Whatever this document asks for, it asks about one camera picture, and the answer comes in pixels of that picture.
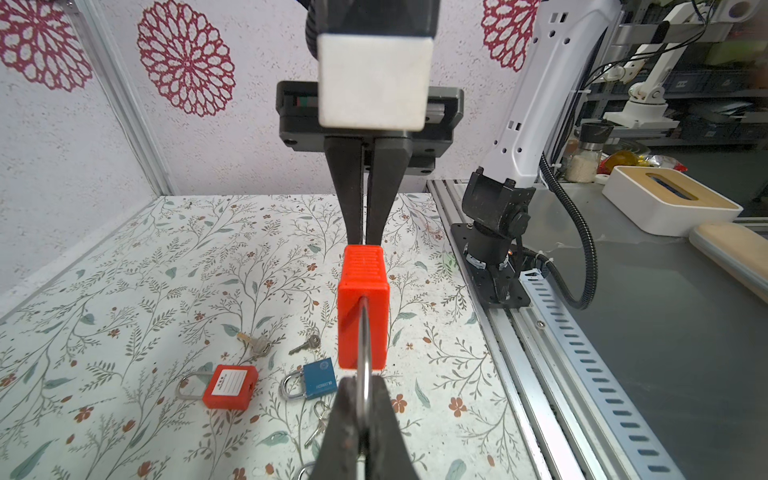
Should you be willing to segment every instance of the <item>floral tablecloth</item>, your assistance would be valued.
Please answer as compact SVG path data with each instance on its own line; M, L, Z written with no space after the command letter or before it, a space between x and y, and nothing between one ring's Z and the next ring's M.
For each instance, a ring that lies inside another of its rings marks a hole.
M336 358L345 243L329 195L147 206L0 321L0 478L292 478L318 452L303 447L317 418L314 401L287 402L277 386ZM382 376L416 471L534 478L428 194L396 199L383 246ZM251 359L240 331L267 336L270 353ZM310 333L321 347L288 356ZM246 412L175 398L181 375L222 363L259 371ZM338 379L351 374L335 367Z

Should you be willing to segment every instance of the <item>padlock label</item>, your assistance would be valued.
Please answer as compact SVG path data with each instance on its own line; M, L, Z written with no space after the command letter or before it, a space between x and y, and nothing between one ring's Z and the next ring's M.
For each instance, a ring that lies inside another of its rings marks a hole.
M245 382L245 370L222 370L211 395L238 396Z

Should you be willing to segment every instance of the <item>keychain ring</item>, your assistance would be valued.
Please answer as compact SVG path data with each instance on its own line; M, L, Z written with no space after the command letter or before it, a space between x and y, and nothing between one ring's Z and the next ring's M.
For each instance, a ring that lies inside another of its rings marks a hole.
M181 384L184 383L184 380L189 380L190 378L194 376L214 376L213 372L208 372L207 370L197 370L196 372L188 373L185 376L181 377L181 380L179 380L179 383L176 384L176 398L179 400L201 400L203 398L202 395L187 395L181 392Z
M322 410L317 412L317 407L320 407ZM315 402L315 405L312 406L312 410L315 411L315 415L317 415L317 418L321 419L323 417L323 413L328 412L329 410L331 410L331 408L323 400L318 400L317 402Z
M302 375L301 370L296 370L286 375L286 378L284 378L283 381L280 382L280 393L283 395L283 398L285 398L286 400L295 400L295 399L301 399L304 397L303 393L288 393L288 382L292 378L299 377L301 375Z

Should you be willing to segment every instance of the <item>gray table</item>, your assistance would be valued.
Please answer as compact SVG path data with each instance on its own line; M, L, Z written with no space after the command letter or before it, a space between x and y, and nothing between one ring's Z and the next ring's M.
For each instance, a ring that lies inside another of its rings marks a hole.
M601 194L565 185L598 245L594 302L574 318L689 479L768 472L768 305L686 239L639 230ZM580 293L584 256L553 194L525 244Z

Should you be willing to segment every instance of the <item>robotic arm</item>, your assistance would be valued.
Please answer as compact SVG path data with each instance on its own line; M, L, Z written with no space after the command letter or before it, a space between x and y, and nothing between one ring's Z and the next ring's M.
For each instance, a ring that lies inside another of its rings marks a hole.
M696 13L693 3L682 3L673 8L664 21L672 25L701 24L699 14L702 15L702 18L708 17L710 7L701 3L698 5L698 9L699 13ZM661 54L648 78L630 87L630 99L625 104L624 110L609 112L603 117L629 128L675 128L680 122L664 117L667 102L664 100L662 84L667 80L667 76L685 52L685 47L676 48L678 45L680 44L670 43L667 46L668 51ZM604 78L615 78L620 75L618 80L625 84L629 83L645 65L644 56L659 51L662 46L664 44L641 45L635 52L635 57L640 59L630 60L624 67L613 67L611 71L603 75Z
M455 238L468 239L464 255L475 285L481 291L493 285L484 296L492 299L491 304L519 308L530 303L518 281L521 267L510 265L508 251L515 240L522 254L528 204L535 192L531 186L542 151L594 46L620 10L618 0L590 0L578 6L549 0L538 7L527 64L508 120L472 174L462 199L462 209L474 223L472 228L454 229L465 230L455 231L461 234Z

